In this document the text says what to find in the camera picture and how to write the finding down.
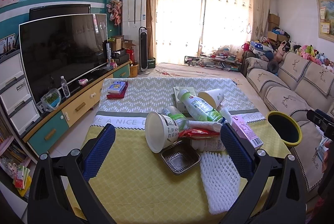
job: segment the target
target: tv stand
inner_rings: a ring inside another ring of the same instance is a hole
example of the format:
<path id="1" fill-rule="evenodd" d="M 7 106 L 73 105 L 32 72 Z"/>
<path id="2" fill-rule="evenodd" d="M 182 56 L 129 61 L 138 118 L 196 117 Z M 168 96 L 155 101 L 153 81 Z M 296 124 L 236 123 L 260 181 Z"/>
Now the tv stand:
<path id="1" fill-rule="evenodd" d="M 85 86 L 77 81 L 69 84 L 71 96 L 63 97 L 57 110 L 44 112 L 42 119 L 23 137 L 23 141 L 36 153 L 47 152 L 66 131 L 74 125 L 91 107 L 100 101 L 101 88 L 105 78 L 128 78 L 129 61 L 115 69 L 94 70 L 82 79 L 88 79 Z"/>

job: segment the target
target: black television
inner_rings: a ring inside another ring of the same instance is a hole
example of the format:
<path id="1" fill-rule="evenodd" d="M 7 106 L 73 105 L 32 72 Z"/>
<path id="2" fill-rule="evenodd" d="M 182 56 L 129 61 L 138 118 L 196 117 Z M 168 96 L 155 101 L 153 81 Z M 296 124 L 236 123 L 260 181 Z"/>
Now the black television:
<path id="1" fill-rule="evenodd" d="M 29 9 L 29 21 L 54 16 L 90 14 L 90 4 L 56 4 Z"/>
<path id="2" fill-rule="evenodd" d="M 51 88 L 106 64 L 106 14 L 55 16 L 19 25 L 24 72 L 38 103 Z"/>

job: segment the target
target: white plastic bottle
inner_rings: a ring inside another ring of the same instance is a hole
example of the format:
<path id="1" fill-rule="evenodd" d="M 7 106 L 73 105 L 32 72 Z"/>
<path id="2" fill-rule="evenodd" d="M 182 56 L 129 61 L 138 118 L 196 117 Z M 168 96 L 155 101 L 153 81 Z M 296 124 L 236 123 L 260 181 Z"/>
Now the white plastic bottle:
<path id="1" fill-rule="evenodd" d="M 177 98 L 186 106 L 189 114 L 197 121 L 222 122 L 223 117 L 205 100 L 195 97 L 186 89 L 182 89 Z"/>
<path id="2" fill-rule="evenodd" d="M 67 82 L 64 79 L 64 76 L 61 76 L 61 87 L 63 88 L 65 97 L 68 98 L 71 94 L 70 94 L 70 90 L 68 89 Z"/>
<path id="3" fill-rule="evenodd" d="M 199 151 L 222 151 L 225 147 L 220 137 L 203 138 L 202 140 L 191 140 L 191 146 Z"/>
<path id="4" fill-rule="evenodd" d="M 188 129 L 189 120 L 176 107 L 169 106 L 167 108 L 164 108 L 161 111 L 161 114 L 164 115 L 164 116 L 169 116 L 171 119 L 173 119 L 177 123 L 177 125 L 179 126 L 179 131 L 180 132 L 183 131 L 183 130 Z"/>

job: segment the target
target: pink box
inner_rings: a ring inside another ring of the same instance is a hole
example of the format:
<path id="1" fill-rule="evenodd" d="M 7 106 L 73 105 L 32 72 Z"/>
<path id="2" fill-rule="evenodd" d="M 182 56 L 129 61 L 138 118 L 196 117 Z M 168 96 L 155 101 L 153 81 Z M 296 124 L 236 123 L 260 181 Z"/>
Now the pink box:
<path id="1" fill-rule="evenodd" d="M 241 138 L 248 139 L 255 149 L 263 145 L 262 140 L 253 132 L 241 116 L 232 116 L 232 127 Z"/>

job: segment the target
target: gray and white patterned tablecloth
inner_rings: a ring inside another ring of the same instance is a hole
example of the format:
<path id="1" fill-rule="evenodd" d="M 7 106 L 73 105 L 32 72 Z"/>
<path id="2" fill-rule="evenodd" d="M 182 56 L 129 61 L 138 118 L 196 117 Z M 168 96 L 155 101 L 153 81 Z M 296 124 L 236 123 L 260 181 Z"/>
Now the gray and white patterned tablecloth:
<path id="1" fill-rule="evenodd" d="M 123 99 L 107 99 L 107 88 L 114 81 L 127 81 Z M 176 106 L 173 87 L 194 87 L 195 92 L 220 88 L 224 91 L 224 107 L 230 111 L 254 109 L 255 106 L 231 79 L 222 78 L 124 78 L 105 79 L 102 86 L 98 113 L 160 113 L 163 108 Z"/>

